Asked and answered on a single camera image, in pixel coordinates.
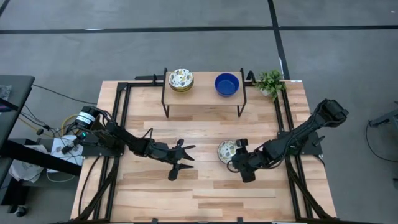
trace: wooden shelf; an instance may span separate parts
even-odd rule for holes
[[[169,76],[171,72],[166,73],[164,104],[171,105],[243,105],[243,81],[240,72],[192,72],[194,84],[190,90],[185,93],[179,93],[171,89],[169,85]],[[231,73],[239,80],[238,91],[230,97],[220,96],[214,86],[216,77],[222,73]]]

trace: desk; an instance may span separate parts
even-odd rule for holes
[[[116,86],[117,82],[103,82],[99,108],[112,112]],[[171,182],[167,180],[171,165],[133,156],[126,148],[119,165],[112,222],[150,222],[152,218],[160,222],[235,222],[236,217],[243,217],[246,222],[295,220],[284,164],[274,170],[258,170],[257,180],[244,184],[239,174],[227,171],[216,153],[218,144],[226,139],[248,138],[248,150],[253,150],[264,141],[276,138],[279,128],[270,98],[247,87],[248,102],[240,118],[236,116],[235,106],[203,105],[176,105],[166,118],[160,102],[161,91],[160,87],[131,89],[125,128],[135,136],[142,136],[153,128],[153,138],[171,146],[179,138],[183,138],[186,145],[195,144],[197,147],[188,151],[195,161],[182,161],[195,168],[181,170],[178,179]],[[310,114],[303,83],[288,83],[287,94],[294,125],[298,126]],[[285,121],[282,100],[280,107]],[[81,188],[94,159],[85,159],[83,163],[71,218],[78,215]],[[302,156],[302,160],[309,191],[325,211],[334,216],[322,163],[313,156]],[[88,179],[82,208],[97,191],[101,167],[102,158]],[[302,195],[297,191],[302,205]],[[100,218],[104,217],[107,195],[105,192],[102,199]],[[304,206],[300,208],[305,217]]]

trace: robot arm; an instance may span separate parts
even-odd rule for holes
[[[182,147],[183,139],[180,139],[177,145],[170,149],[166,143],[155,142],[152,139],[153,129],[150,129],[144,137],[137,138],[120,127],[107,111],[94,106],[83,107],[76,118],[75,126],[86,133],[94,134],[98,138],[95,143],[98,146],[113,150],[125,145],[136,156],[149,157],[160,162],[172,164],[173,168],[169,173],[169,180],[175,180],[179,170],[193,168],[190,165],[179,164],[178,161],[180,159],[194,161],[185,150],[192,149],[195,146]]]
[[[253,152],[246,150],[247,140],[238,141],[241,146],[232,157],[232,165],[240,172],[243,182],[256,179],[258,169],[278,166],[287,154],[297,153],[308,140],[308,135],[322,127],[337,127],[346,120],[348,111],[335,100],[325,99],[315,108],[309,119],[280,139],[269,140]]]

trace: green plant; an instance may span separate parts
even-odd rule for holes
[[[269,73],[261,72],[260,81],[257,81],[256,87],[261,91],[267,90],[272,99],[275,100],[278,97],[278,91],[286,88],[284,83],[279,81],[280,79],[282,79],[282,76],[278,70],[272,70]]]

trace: stacked plate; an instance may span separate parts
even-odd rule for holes
[[[187,69],[177,69],[169,76],[169,85],[174,91],[183,93],[193,86],[193,74]]]

